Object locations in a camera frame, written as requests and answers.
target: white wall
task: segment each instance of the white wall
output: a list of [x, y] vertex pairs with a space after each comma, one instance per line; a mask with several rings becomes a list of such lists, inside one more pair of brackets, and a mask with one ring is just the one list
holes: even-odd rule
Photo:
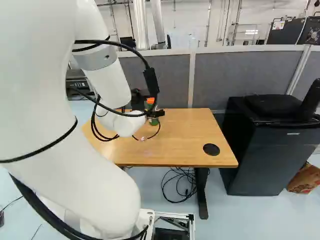
[[[106, 0], [95, 0], [97, 4], [105, 3]], [[222, 38], [224, 37], [225, 24], [228, 14], [227, 33], [232, 22], [236, 21], [239, 0], [212, 0], [211, 18], [209, 23], [208, 47], [221, 46], [223, 41], [217, 42], [219, 19], [222, 20]], [[311, 0], [309, 15], [320, 8], [314, 7], [315, 0]], [[206, 36], [206, 25], [208, 23], [209, 0], [176, 0], [176, 11], [174, 11], [173, 0], [161, 2], [163, 25], [166, 34], [171, 36], [173, 48], [195, 48], [200, 42], [204, 46]], [[239, 24], [262, 24], [261, 37], [266, 34], [268, 24], [274, 18], [298, 16], [306, 6], [306, 0], [243, 0], [240, 11]], [[99, 7], [106, 21], [110, 34], [114, 33], [110, 7]], [[130, 4], [133, 29], [135, 31], [134, 6]], [[132, 36], [128, 8], [123, 4], [113, 5], [116, 28], [119, 37]], [[150, 45], [157, 43], [156, 32], [153, 23], [150, 2], [146, 2], [148, 36]]]

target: orange cap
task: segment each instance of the orange cap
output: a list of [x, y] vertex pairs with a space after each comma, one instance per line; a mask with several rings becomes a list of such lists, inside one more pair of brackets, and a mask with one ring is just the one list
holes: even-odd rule
[[146, 103], [147, 104], [154, 104], [154, 102], [155, 102], [155, 98], [154, 97], [149, 97], [149, 98], [146, 99]]

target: black mini fridge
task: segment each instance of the black mini fridge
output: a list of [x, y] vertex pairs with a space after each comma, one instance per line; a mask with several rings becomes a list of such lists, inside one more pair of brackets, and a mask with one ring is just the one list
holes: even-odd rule
[[320, 116], [310, 111], [311, 104], [305, 114], [306, 100], [229, 98], [222, 132], [239, 166], [219, 169], [227, 194], [276, 196], [287, 186], [320, 144]]

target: tangled cables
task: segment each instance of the tangled cables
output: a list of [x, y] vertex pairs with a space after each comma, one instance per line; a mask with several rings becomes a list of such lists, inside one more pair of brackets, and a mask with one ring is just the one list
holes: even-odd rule
[[[170, 172], [174, 172], [176, 173], [175, 176], [169, 178], [168, 180], [165, 181], [166, 176], [170, 173]], [[183, 178], [186, 178], [188, 180], [188, 182], [191, 184], [191, 187], [188, 189], [185, 189], [184, 192], [181, 192], [179, 190], [179, 181]], [[178, 193], [179, 196], [183, 197], [181, 200], [178, 201], [174, 201], [174, 200], [170, 200], [167, 198], [166, 194], [165, 194], [165, 186], [167, 185], [167, 183], [169, 183], [170, 181], [172, 181], [173, 179], [177, 179], [176, 181], [176, 185], [175, 185], [175, 189], [176, 192]], [[194, 169], [192, 168], [188, 168], [188, 169], [182, 169], [181, 167], [175, 167], [172, 168], [170, 167], [170, 170], [166, 172], [166, 174], [163, 176], [162, 181], [161, 181], [161, 190], [162, 190], [162, 194], [164, 196], [164, 198], [173, 204], [177, 204], [177, 203], [183, 203], [186, 200], [188, 200], [189, 198], [191, 198], [194, 194], [197, 193], [197, 186], [196, 186], [196, 172]]]

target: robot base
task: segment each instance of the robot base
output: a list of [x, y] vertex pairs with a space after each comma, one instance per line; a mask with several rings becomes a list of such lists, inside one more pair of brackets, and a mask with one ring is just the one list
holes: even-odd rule
[[[160, 225], [160, 222], [166, 224], [166, 226], [156, 227], [156, 225]], [[141, 232], [147, 225], [149, 225], [149, 228], [145, 240], [196, 239], [196, 224], [193, 214], [155, 212], [151, 209], [140, 209], [139, 218], [132, 231], [132, 236]]]

